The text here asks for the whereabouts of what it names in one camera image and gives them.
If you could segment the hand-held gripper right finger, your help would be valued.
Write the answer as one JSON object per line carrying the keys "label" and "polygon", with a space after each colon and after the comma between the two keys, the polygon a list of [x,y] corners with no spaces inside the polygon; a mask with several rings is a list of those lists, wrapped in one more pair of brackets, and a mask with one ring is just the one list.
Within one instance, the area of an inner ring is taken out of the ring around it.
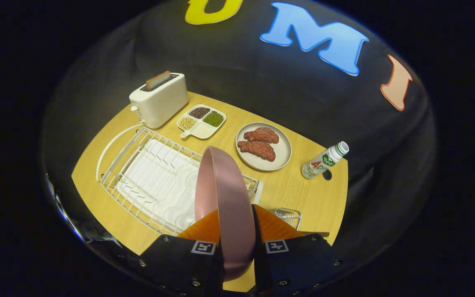
{"label": "hand-held gripper right finger", "polygon": [[341,276],[344,259],[322,235],[263,239],[257,206],[253,207],[253,216],[254,297],[307,297]]}

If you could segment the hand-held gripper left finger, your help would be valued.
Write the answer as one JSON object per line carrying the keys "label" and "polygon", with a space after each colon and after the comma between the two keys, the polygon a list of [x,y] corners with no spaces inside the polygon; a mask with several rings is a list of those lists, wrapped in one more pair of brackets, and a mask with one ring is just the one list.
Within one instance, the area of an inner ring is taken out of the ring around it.
{"label": "hand-held gripper left finger", "polygon": [[223,253],[217,210],[186,230],[194,239],[160,235],[138,256],[142,277],[171,296],[222,297]]}

